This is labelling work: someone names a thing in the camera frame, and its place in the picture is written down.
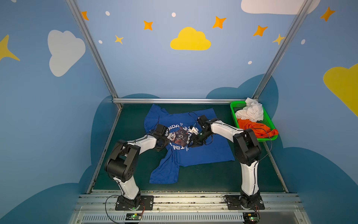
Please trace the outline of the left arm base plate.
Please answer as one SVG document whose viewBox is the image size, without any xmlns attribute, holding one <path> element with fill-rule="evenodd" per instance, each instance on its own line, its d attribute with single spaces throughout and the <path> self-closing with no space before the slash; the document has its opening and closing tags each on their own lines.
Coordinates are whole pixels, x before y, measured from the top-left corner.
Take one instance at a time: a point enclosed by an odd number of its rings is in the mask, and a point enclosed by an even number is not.
<svg viewBox="0 0 358 224">
<path fill-rule="evenodd" d="M 124 196 L 117 198 L 115 210 L 116 211 L 137 211 L 145 209 L 145 211 L 152 211 L 154 204 L 154 196 L 138 196 L 133 200 L 129 200 Z"/>
</svg>

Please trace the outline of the blue panda print t-shirt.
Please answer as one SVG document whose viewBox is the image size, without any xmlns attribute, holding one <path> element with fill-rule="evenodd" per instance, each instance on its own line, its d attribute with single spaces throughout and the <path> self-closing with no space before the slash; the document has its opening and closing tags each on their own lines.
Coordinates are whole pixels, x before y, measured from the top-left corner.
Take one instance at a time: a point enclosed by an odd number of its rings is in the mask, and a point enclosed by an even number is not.
<svg viewBox="0 0 358 224">
<path fill-rule="evenodd" d="M 214 109 L 199 110 L 188 113 L 169 114 L 164 108 L 153 104 L 144 120 L 148 133 L 161 124 L 168 128 L 169 139 L 167 154 L 159 166 L 151 173 L 151 184 L 174 184 L 178 182 L 180 167 L 192 165 L 234 161 L 234 155 L 226 138 L 212 135 L 208 143 L 199 147 L 189 147 L 193 143 L 191 127 L 201 130 L 197 123 L 199 116 L 216 119 Z"/>
</svg>

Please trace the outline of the rear aluminium frame bar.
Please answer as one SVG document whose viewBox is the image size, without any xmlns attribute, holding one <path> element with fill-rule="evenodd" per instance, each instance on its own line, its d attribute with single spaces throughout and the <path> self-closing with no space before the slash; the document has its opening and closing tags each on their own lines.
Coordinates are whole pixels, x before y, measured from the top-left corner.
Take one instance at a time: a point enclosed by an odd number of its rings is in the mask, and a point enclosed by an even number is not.
<svg viewBox="0 0 358 224">
<path fill-rule="evenodd" d="M 116 104 L 209 104 L 224 105 L 234 101 L 245 101 L 246 99 L 149 99 L 149 98 L 114 98 Z"/>
</svg>

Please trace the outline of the orange t-shirt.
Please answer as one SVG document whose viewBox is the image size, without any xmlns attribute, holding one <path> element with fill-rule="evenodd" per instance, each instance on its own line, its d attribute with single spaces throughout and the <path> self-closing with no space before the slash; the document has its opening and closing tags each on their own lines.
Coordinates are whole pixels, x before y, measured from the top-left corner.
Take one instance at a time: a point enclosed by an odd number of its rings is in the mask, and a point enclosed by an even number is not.
<svg viewBox="0 0 358 224">
<path fill-rule="evenodd" d="M 276 129 L 270 129 L 262 123 L 252 122 L 249 119 L 237 119 L 240 129 L 252 129 L 257 138 L 273 138 L 279 135 Z"/>
</svg>

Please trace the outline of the right controller board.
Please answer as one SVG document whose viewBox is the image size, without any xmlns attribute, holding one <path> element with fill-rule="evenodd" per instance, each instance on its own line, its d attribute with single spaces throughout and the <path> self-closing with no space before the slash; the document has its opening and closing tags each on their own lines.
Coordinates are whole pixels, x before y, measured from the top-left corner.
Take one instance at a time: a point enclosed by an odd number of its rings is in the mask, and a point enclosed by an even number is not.
<svg viewBox="0 0 358 224">
<path fill-rule="evenodd" d="M 243 213 L 244 224 L 257 224 L 260 217 L 257 213 Z"/>
</svg>

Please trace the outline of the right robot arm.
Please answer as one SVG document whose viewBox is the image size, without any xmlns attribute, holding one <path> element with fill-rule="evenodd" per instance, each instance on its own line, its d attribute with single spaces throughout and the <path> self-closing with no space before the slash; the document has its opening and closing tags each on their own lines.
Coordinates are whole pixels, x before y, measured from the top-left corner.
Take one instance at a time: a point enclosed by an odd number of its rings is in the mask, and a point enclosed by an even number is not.
<svg viewBox="0 0 358 224">
<path fill-rule="evenodd" d="M 233 142 L 235 155 L 241 164 L 242 185 L 241 197 L 249 201 L 260 196 L 258 187 L 258 165 L 261 146 L 252 129 L 238 129 L 218 119 L 209 120 L 205 115 L 197 119 L 199 128 L 191 126 L 189 147 L 199 147 L 206 143 L 207 138 L 217 134 Z"/>
</svg>

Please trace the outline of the left aluminium frame post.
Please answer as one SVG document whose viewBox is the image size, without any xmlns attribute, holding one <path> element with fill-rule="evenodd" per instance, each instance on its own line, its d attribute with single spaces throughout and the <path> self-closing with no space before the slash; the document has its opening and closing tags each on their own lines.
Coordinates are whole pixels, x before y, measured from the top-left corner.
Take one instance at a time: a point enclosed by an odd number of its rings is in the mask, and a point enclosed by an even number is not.
<svg viewBox="0 0 358 224">
<path fill-rule="evenodd" d="M 77 23 L 82 35 L 84 36 L 85 42 L 88 45 L 88 48 L 89 48 L 89 50 L 90 50 L 90 52 L 91 52 L 91 54 L 92 54 L 92 56 L 93 56 L 93 58 L 94 58 L 94 60 L 96 62 L 96 65 L 97 65 L 97 67 L 98 67 L 98 69 L 99 69 L 99 71 L 100 71 L 100 73 L 101 73 L 101 75 L 102 75 L 102 77 L 103 77 L 103 79 L 105 81 L 105 84 L 106 84 L 106 86 L 107 86 L 112 98 L 113 99 L 118 98 L 117 91 L 116 91 L 116 89 L 114 87 L 114 84 L 113 84 L 113 82 L 111 80 L 111 77 L 110 77 L 107 69 L 105 68 L 103 60 L 102 60 L 102 58 L 101 58 L 101 56 L 99 54 L 99 51 L 98 51 L 98 49 L 96 47 L 96 44 L 95 44 L 95 42 L 93 40 L 93 37 L 92 37 L 92 35 L 91 35 L 90 31 L 89 31 L 89 28 L 88 28 L 88 26 L 86 24 L 86 21 L 85 21 L 83 15 L 82 15 L 82 12 L 80 11 L 80 7 L 79 7 L 77 1 L 66 0 L 66 2 L 67 2 L 68 6 L 70 8 L 70 11 L 71 11 L 76 23 Z M 114 104 L 116 104 L 116 106 L 117 106 L 117 108 L 119 110 L 122 110 L 121 103 L 114 103 Z"/>
</svg>

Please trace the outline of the right aluminium frame post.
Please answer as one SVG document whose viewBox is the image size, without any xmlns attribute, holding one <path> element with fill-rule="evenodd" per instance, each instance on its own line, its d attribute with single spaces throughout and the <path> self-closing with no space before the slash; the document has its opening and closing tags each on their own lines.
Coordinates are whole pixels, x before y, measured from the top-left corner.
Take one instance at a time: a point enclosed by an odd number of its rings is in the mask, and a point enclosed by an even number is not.
<svg viewBox="0 0 358 224">
<path fill-rule="evenodd" d="M 261 79 L 259 85 L 257 86 L 254 94 L 252 95 L 253 99 L 259 99 L 260 95 L 264 91 L 266 85 L 268 84 L 270 78 L 274 74 L 276 68 L 278 67 L 280 61 L 282 60 L 285 52 L 289 48 L 292 40 L 294 39 L 296 33 L 299 31 L 300 27 L 302 26 L 305 18 L 309 14 L 308 11 L 313 4 L 313 0 L 305 0 L 303 1 L 300 9 L 298 10 L 291 26 L 289 27 L 286 37 L 284 38 L 283 42 L 280 44 L 273 60 L 271 61 L 267 71 L 265 72 L 263 78 Z"/>
</svg>

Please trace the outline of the left controller board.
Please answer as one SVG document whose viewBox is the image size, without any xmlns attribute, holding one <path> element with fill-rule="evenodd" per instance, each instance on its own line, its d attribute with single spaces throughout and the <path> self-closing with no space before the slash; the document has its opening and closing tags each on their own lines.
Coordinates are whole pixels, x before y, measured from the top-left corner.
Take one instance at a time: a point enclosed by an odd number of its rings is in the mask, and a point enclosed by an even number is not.
<svg viewBox="0 0 358 224">
<path fill-rule="evenodd" d="M 125 220 L 126 221 L 140 221 L 142 219 L 142 215 L 138 213 L 127 213 Z"/>
</svg>

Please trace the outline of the white t-shirt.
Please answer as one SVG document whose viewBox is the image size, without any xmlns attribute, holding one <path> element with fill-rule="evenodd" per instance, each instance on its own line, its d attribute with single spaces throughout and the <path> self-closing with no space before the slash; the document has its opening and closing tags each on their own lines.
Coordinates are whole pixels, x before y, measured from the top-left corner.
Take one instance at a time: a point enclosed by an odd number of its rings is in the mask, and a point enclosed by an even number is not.
<svg viewBox="0 0 358 224">
<path fill-rule="evenodd" d="M 235 112 L 236 119 L 248 119 L 251 122 L 264 120 L 264 110 L 261 103 L 251 98 L 247 98 L 245 103 L 246 106 L 244 108 Z"/>
</svg>

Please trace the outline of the controller board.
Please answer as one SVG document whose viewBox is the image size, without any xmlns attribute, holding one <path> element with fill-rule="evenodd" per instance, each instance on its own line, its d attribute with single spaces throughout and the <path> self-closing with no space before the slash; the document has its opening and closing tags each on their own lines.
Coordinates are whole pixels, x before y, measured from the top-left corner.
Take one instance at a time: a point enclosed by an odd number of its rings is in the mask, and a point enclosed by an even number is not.
<svg viewBox="0 0 358 224">
<path fill-rule="evenodd" d="M 257 213 L 243 213 L 244 224 L 257 224 L 260 217 Z"/>
<path fill-rule="evenodd" d="M 140 221 L 142 219 L 142 215 L 138 213 L 127 213 L 125 220 L 126 221 Z"/>
</svg>

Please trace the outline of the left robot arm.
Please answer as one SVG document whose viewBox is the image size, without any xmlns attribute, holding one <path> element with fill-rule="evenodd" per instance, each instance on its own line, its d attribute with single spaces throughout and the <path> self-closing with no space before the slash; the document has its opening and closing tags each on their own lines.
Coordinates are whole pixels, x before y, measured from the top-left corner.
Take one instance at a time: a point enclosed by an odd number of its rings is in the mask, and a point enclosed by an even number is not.
<svg viewBox="0 0 358 224">
<path fill-rule="evenodd" d="M 134 179 L 139 155 L 148 150 L 160 151 L 165 148 L 169 144 L 168 134 L 169 129 L 158 124 L 142 138 L 132 141 L 119 140 L 115 144 L 107 160 L 105 171 L 118 184 L 125 200 L 134 202 L 140 198 L 140 190 Z"/>
</svg>

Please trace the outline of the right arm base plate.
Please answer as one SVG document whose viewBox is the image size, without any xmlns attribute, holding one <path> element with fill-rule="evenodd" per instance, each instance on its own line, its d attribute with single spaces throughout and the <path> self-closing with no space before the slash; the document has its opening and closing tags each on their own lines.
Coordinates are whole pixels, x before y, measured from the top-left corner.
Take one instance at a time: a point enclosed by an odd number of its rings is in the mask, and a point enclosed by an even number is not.
<svg viewBox="0 0 358 224">
<path fill-rule="evenodd" d="M 224 202 L 229 210 L 264 210 L 265 205 L 260 195 L 225 195 Z"/>
</svg>

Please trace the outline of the green plastic basket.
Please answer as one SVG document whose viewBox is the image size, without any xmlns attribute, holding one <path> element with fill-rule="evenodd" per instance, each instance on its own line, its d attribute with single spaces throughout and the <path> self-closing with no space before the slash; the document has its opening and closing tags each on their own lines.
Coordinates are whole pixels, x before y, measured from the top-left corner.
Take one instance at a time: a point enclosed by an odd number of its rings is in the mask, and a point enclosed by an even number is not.
<svg viewBox="0 0 358 224">
<path fill-rule="evenodd" d="M 236 115 L 235 113 L 241 109 L 243 109 L 244 107 L 246 107 L 246 102 L 245 101 L 233 101 L 230 103 L 230 108 L 231 108 L 231 113 L 232 113 L 232 117 L 234 119 L 234 123 L 235 123 L 235 126 L 237 128 L 240 129 L 240 126 L 238 124 L 238 120 L 236 118 Z M 263 107 L 263 120 L 262 121 L 258 121 L 258 123 L 260 124 L 264 124 L 266 125 L 267 127 L 270 128 L 270 130 L 274 130 L 276 129 L 271 118 L 269 117 L 269 115 L 267 114 L 266 110 L 264 109 Z M 276 140 L 278 137 L 278 134 L 276 135 L 271 135 L 270 138 L 257 138 L 259 142 L 266 142 L 266 141 L 269 141 L 269 140 Z"/>
</svg>

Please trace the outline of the aluminium frame post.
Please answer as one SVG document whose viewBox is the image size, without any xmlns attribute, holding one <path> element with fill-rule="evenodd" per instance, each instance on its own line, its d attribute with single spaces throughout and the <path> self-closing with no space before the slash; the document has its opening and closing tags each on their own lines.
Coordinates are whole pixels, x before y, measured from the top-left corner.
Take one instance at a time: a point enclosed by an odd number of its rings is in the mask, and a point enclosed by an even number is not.
<svg viewBox="0 0 358 224">
<path fill-rule="evenodd" d="M 91 54 L 92 54 L 92 56 L 93 56 L 93 58 L 94 58 L 94 60 L 96 62 L 96 65 L 97 65 L 97 67 L 98 67 L 98 69 L 99 69 L 99 71 L 100 71 L 100 73 L 101 73 L 101 75 L 102 75 L 102 77 L 103 77 L 103 79 L 105 81 L 105 84 L 106 84 L 106 86 L 107 86 L 112 98 L 113 99 L 118 98 L 117 91 L 116 91 L 116 89 L 114 87 L 114 84 L 113 84 L 113 82 L 111 80 L 111 77 L 110 77 L 107 69 L 105 68 L 103 60 L 102 60 L 102 58 L 101 58 L 101 56 L 99 54 L 99 51 L 98 51 L 98 49 L 96 47 L 96 44 L 95 44 L 95 42 L 93 40 L 93 37 L 92 37 L 92 35 L 91 35 L 90 31 L 89 31 L 89 28 L 88 28 L 88 26 L 86 24 L 86 21 L 85 21 L 83 15 L 82 15 L 82 12 L 80 11 L 80 7 L 79 7 L 77 1 L 66 0 L 66 2 L 67 2 L 68 6 L 70 8 L 70 11 L 71 11 L 76 23 L 77 23 L 82 35 L 84 36 L 85 42 L 88 45 L 88 48 L 89 48 L 89 50 L 90 50 L 90 52 L 91 52 Z M 114 103 L 114 104 L 116 104 L 116 106 L 117 106 L 117 108 L 119 110 L 122 110 L 121 103 Z"/>
<path fill-rule="evenodd" d="M 313 0 L 305 0 L 303 1 L 300 9 L 298 10 L 291 26 L 289 27 L 286 37 L 284 38 L 283 42 L 280 44 L 273 60 L 271 61 L 267 71 L 265 72 L 263 78 L 261 79 L 259 85 L 257 86 L 254 94 L 252 95 L 253 99 L 259 99 L 260 95 L 264 91 L 266 85 L 268 84 L 270 78 L 274 74 L 276 68 L 278 67 L 280 61 L 282 60 L 285 52 L 289 48 L 292 40 L 294 39 L 296 33 L 299 31 L 300 27 L 302 26 L 305 18 L 309 14 L 308 11 L 313 4 Z"/>
</svg>

